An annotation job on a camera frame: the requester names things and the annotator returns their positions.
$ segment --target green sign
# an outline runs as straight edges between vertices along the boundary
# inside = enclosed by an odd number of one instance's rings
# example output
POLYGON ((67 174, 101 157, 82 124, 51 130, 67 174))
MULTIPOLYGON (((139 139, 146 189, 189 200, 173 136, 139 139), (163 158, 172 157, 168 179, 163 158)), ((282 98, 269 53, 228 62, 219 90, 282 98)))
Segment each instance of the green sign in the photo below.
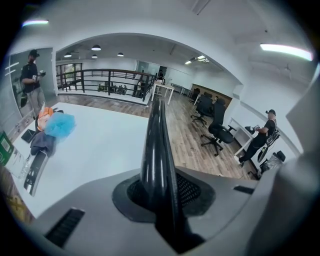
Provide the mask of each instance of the green sign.
POLYGON ((6 133, 3 131, 0 133, 0 163, 3 166, 8 163, 13 151, 14 146, 11 144, 6 133))

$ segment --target black office chair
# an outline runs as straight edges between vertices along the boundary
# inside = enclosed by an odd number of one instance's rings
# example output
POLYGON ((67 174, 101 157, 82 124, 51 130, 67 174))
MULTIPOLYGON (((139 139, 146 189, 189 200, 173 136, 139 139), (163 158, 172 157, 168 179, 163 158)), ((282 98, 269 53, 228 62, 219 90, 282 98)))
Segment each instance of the black office chair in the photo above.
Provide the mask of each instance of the black office chair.
POLYGON ((219 151, 223 150, 224 148, 219 144, 221 142, 230 144, 231 142, 234 141, 234 136, 231 134, 231 130, 235 130, 233 127, 229 125, 229 129, 224 127, 222 124, 224 123, 224 116, 225 116, 225 111, 226 107, 225 105, 225 100, 222 98, 218 98, 218 100, 214 104, 214 110, 213 110, 213 122, 210 124, 208 130, 209 133, 213 135, 213 137, 209 137, 205 134, 201 135, 201 138, 204 136, 210 141, 207 143, 202 143, 201 147, 204 145, 208 144, 213 144, 216 154, 214 156, 219 155, 219 151))
POLYGON ((194 102, 196 101, 196 99, 197 99, 197 97, 198 97, 199 94, 200 94, 200 89, 199 89, 199 88, 195 88, 195 89, 193 90, 192 95, 191 95, 191 99, 192 99, 192 100, 189 100, 189 102, 194 103, 194 102))
POLYGON ((200 116, 196 116, 196 115, 192 114, 191 117, 192 118, 195 117, 195 119, 193 119, 193 122, 196 120, 199 120, 202 123, 202 127, 205 127, 207 122, 204 120, 204 116, 206 116, 206 117, 213 116, 212 106, 213 106, 212 105, 212 98, 206 97, 205 95, 201 95, 199 104, 195 109, 200 114, 200 116))

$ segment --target black metal railing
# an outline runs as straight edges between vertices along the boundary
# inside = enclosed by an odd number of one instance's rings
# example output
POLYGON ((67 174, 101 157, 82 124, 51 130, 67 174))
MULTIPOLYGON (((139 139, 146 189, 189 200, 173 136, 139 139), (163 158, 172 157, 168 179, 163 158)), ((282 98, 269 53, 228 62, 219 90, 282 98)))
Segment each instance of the black metal railing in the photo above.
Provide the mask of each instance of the black metal railing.
POLYGON ((83 69, 56 75, 59 91, 82 90, 84 93, 105 92, 109 96, 129 95, 141 98, 143 102, 155 79, 156 76, 152 74, 122 69, 83 69))

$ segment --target ceiling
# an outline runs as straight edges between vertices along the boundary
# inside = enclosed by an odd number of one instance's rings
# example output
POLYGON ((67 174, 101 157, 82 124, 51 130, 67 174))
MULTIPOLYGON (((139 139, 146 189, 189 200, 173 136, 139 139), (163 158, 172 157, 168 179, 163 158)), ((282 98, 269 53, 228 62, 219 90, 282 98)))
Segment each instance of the ceiling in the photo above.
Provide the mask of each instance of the ceiling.
MULTIPOLYGON (((194 13, 196 3, 208 0, 179 0, 194 13)), ((252 69, 264 69, 308 84, 318 63, 288 54, 263 51, 260 43, 281 44, 313 52, 300 26, 282 6, 271 0, 210 0, 199 16, 211 15, 231 35, 235 47, 252 69)))
MULTIPOLYGON (((163 38, 135 35, 135 34, 106 34, 103 36, 90 38, 70 45, 69 47, 56 53, 56 60, 66 60, 64 55, 70 52, 70 59, 91 59, 93 54, 97 54, 99 58, 116 57, 119 52, 122 52, 126 58, 133 58, 144 61, 143 56, 167 56, 168 60, 175 61, 184 65, 191 58, 201 56, 202 53, 184 45, 175 42, 164 40, 163 38), (93 45, 99 45, 101 51, 92 51, 93 45)), ((195 61, 189 64, 193 69, 206 69, 213 72, 224 70, 214 60, 210 62, 195 61)))
MULTIPOLYGON (((303 30, 281 8, 271 4, 271 0, 177 1, 183 3, 190 16, 204 18, 208 24, 219 26, 226 31, 234 44, 232 50, 241 55, 253 71, 262 69, 276 72, 305 85, 311 81, 317 59, 306 61, 288 54, 263 51, 260 48, 260 43, 270 43, 313 51, 303 30)), ((67 51, 77 52, 72 54, 75 59, 90 59, 94 54, 91 51, 94 44, 102 47, 102 51, 95 52, 99 58, 115 57, 118 52, 123 52, 125 57, 139 59, 138 53, 143 49, 149 55, 158 53, 177 63, 184 64, 190 58, 202 55, 196 49, 175 44, 163 38, 142 35, 104 35, 82 41, 57 52, 57 60, 63 60, 67 51)), ((190 66, 211 71, 222 70, 213 59, 210 59, 210 63, 196 61, 190 66)))

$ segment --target blue fluffy object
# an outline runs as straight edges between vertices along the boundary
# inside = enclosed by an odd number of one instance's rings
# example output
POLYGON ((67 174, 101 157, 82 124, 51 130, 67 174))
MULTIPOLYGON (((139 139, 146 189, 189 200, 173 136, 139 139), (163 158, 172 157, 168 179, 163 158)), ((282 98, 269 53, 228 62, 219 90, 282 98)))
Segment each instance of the blue fluffy object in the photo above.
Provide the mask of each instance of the blue fluffy object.
POLYGON ((57 138, 67 137, 75 128, 75 117, 71 114, 55 112, 46 122, 44 132, 57 138))

